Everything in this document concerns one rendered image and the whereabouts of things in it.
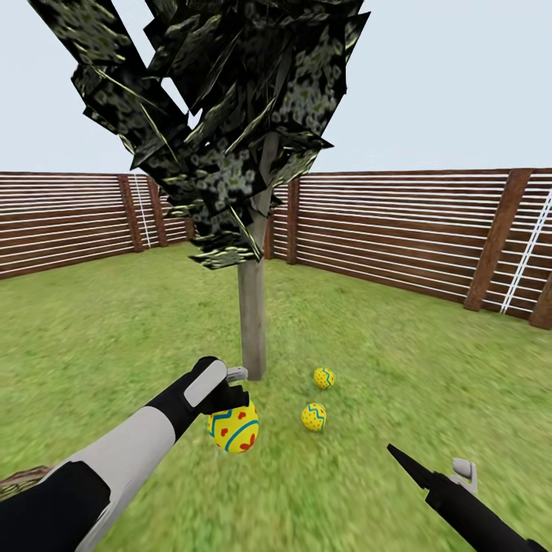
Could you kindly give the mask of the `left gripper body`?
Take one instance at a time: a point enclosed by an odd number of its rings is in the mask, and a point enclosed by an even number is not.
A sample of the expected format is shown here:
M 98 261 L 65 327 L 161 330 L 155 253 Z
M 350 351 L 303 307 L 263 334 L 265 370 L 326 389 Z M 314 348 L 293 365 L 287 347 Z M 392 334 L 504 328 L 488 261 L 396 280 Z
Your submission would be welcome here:
M 225 411 L 228 409 L 236 409 L 238 407 L 243 407 L 244 405 L 244 395 L 243 395 L 243 386 L 228 386 L 228 395 L 220 402 L 209 402 L 208 405 L 203 409 L 203 415 L 212 415 L 213 413 Z

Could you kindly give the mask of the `wicker basket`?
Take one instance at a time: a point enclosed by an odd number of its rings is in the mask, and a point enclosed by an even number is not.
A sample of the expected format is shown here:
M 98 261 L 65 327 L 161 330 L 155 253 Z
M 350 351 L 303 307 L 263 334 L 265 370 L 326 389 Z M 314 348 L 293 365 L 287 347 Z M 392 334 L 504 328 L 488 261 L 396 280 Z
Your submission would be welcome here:
M 8 476 L 8 478 L 0 481 L 0 490 L 7 487 L 17 487 L 19 484 L 26 482 L 38 483 L 53 468 L 54 466 L 51 465 L 41 465 L 30 470 L 15 472 L 13 475 Z

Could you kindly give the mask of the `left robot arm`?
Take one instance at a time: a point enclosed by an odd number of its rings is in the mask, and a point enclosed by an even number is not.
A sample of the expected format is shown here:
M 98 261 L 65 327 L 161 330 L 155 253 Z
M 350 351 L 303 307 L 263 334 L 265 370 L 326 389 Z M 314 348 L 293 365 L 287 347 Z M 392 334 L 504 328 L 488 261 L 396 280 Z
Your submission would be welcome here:
M 246 378 L 243 366 L 201 359 L 105 436 L 1 500 L 0 552 L 91 552 L 200 413 L 249 405 L 242 385 L 228 386 Z

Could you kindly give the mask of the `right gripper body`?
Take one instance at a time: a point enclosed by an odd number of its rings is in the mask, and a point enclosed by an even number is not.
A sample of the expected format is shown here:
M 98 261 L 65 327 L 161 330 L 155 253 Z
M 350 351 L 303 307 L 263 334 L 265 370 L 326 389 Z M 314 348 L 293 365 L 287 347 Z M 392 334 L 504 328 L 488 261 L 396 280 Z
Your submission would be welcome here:
M 486 552 L 501 520 L 470 491 L 440 473 L 425 502 L 430 504 L 476 552 Z

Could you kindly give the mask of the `easter egg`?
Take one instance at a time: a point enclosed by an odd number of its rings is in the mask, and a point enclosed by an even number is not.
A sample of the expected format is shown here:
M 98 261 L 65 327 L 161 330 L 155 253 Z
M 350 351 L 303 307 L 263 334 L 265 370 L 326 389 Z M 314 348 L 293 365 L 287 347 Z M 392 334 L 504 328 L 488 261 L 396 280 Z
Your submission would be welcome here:
M 326 409 L 318 403 L 310 404 L 303 410 L 301 417 L 304 425 L 309 430 L 318 431 L 323 428 L 326 422 Z
M 329 389 L 335 384 L 335 374 L 326 368 L 320 368 L 315 371 L 314 380 L 321 389 Z
M 209 415 L 209 433 L 216 445 L 231 453 L 249 450 L 258 434 L 257 409 L 252 400 L 248 406 Z

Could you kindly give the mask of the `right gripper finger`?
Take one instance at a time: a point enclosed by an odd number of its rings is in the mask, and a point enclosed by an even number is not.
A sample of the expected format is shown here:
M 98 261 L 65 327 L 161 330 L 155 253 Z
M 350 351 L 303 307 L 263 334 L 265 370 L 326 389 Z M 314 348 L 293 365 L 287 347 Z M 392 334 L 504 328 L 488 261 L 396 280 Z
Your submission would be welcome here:
M 401 452 L 401 450 L 396 448 L 394 445 L 388 444 L 387 448 L 389 449 L 389 452 L 398 460 L 398 463 L 401 464 L 401 466 L 407 470 L 409 475 L 418 483 L 422 490 L 426 488 L 430 490 L 430 488 L 432 488 L 439 476 L 437 471 L 431 473 L 427 470 L 427 468 L 424 468 L 418 462 L 413 461 L 412 458 Z

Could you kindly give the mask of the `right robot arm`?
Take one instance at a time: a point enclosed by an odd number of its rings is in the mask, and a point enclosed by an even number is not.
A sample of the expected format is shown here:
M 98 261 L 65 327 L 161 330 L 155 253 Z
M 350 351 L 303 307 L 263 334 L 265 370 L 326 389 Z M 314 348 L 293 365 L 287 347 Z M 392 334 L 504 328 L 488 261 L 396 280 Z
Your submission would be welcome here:
M 429 490 L 425 502 L 430 504 L 476 552 L 547 552 L 534 539 L 524 539 L 499 516 L 473 495 L 478 492 L 477 468 L 474 462 L 453 458 L 450 476 L 431 473 L 394 445 L 389 452 L 398 460 L 419 487 Z

